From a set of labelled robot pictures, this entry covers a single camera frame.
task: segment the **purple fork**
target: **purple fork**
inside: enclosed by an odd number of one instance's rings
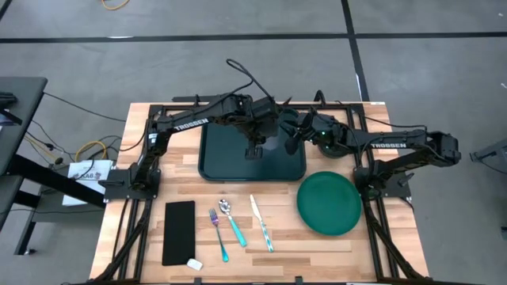
[[[223,262],[228,262],[229,256],[227,255],[227,251],[225,251],[225,247],[223,247],[222,238],[220,237],[219,217],[216,216],[215,209],[209,210],[209,216],[210,216],[210,218],[212,218],[213,226],[215,226],[215,228],[216,228],[216,234],[218,234],[218,236],[219,236],[220,248],[222,249],[222,260],[223,260]]]

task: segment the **wooden tabletop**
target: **wooden tabletop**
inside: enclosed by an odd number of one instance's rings
[[[143,133],[150,104],[131,104],[121,148],[133,146]],[[384,103],[365,103],[366,116],[388,122]],[[345,111],[320,110],[347,122]],[[390,131],[389,126],[368,121],[369,131]],[[197,160],[200,147],[200,127],[173,135],[167,153],[161,157],[162,181],[158,198],[154,200],[141,281],[144,283],[192,282],[202,277],[203,282],[294,282],[302,276],[305,282],[373,281],[372,253],[364,216],[356,227],[340,237],[327,237],[310,230],[299,217],[295,197],[303,179],[318,171],[334,171],[352,180],[355,165],[353,156],[340,159],[325,158],[316,146],[306,142],[307,172],[295,182],[209,182],[200,177]],[[118,167],[126,169],[136,162],[141,146],[122,152]],[[396,158],[396,150],[374,150],[376,159]],[[250,206],[254,194],[274,253],[269,253],[258,220]],[[222,262],[216,232],[210,222],[208,210],[218,209],[218,201],[226,199],[232,205],[231,214],[248,242],[242,248],[225,215],[219,214],[222,239],[230,257]],[[186,265],[162,266],[164,210],[168,202],[196,201],[196,259],[204,266],[198,272]],[[414,268],[427,275],[414,214],[400,199],[384,199],[391,236],[398,249]],[[116,231],[124,201],[114,201],[105,209],[97,251],[90,278],[98,276],[112,258]],[[139,205],[138,217],[143,205]],[[127,227],[126,210],[119,247],[123,244]],[[389,276],[385,248],[379,240],[384,275]],[[133,277],[137,244],[132,247],[127,277]]]

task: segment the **gray floor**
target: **gray floor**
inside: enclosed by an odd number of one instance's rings
[[[498,0],[353,0],[357,32],[507,31]],[[152,36],[243,32],[344,32],[339,1],[131,0],[106,11],[99,1],[13,0],[0,37]],[[507,279],[507,177],[468,153],[507,136],[507,38],[359,40],[372,101],[386,101],[391,121],[427,124],[459,139],[463,160],[424,168],[410,182],[417,225],[436,279],[503,284]],[[110,116],[135,101],[225,92],[246,81],[225,65],[237,59],[277,98],[358,101],[347,40],[187,43],[3,44],[0,76],[44,76],[47,91]],[[260,96],[257,89],[248,89]],[[69,151],[123,124],[44,98],[35,120]],[[43,138],[37,126],[30,127]],[[44,161],[23,143],[20,154]],[[35,191],[34,184],[25,188]],[[101,220],[41,224],[39,252],[13,256],[27,214],[14,212],[0,234],[0,284],[82,282],[89,274]]]

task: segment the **utensil handle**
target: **utensil handle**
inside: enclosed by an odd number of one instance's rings
[[[236,226],[236,223],[234,222],[234,220],[232,219],[232,217],[230,215],[228,217],[229,217],[229,222],[231,222],[232,229],[234,230],[234,233],[236,234],[236,237],[239,240],[239,244],[242,247],[245,247],[246,246],[246,240],[245,240],[245,238],[241,234],[241,231],[239,231],[239,228],[238,228],[238,226]]]
[[[271,240],[269,239],[268,230],[266,229],[266,225],[264,222],[261,222],[262,233],[264,234],[264,239],[266,240],[266,245],[268,245],[268,250],[270,253],[274,251],[273,245],[271,244]]]
[[[223,260],[223,262],[228,262],[229,256],[227,255],[227,251],[225,251],[225,247],[223,246],[222,238],[220,237],[220,232],[219,232],[218,227],[216,227],[216,234],[218,234],[218,236],[219,236],[220,248],[222,249],[222,260]]]

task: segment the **yellow cable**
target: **yellow cable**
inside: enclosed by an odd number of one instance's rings
[[[104,8],[106,8],[107,10],[109,11],[114,11],[114,10],[118,10],[119,8],[127,5],[127,3],[129,2],[130,0],[125,0],[123,3],[119,4],[118,6],[115,6],[115,7],[109,7],[105,4],[104,0],[102,0],[102,5],[104,6]]]
[[[24,137],[23,139],[27,140],[28,142],[34,144],[35,146],[39,147],[43,152],[45,152],[50,158],[53,158],[53,160],[56,160],[57,157],[50,153],[48,150],[46,150],[46,146],[41,146],[38,142],[34,141],[33,139],[29,138],[29,137]]]
[[[102,153],[102,158],[101,159],[104,159],[105,158],[105,154],[107,154],[107,148],[105,147],[105,144],[101,141],[92,141],[92,142],[87,142],[85,143],[85,145],[81,146],[81,148],[76,152],[76,156],[75,156],[75,161],[76,162],[79,162],[79,154],[84,151],[83,149],[86,148],[87,146],[89,145],[94,145],[94,144],[98,144],[98,145],[101,145],[102,146],[102,149],[104,150],[104,152]]]

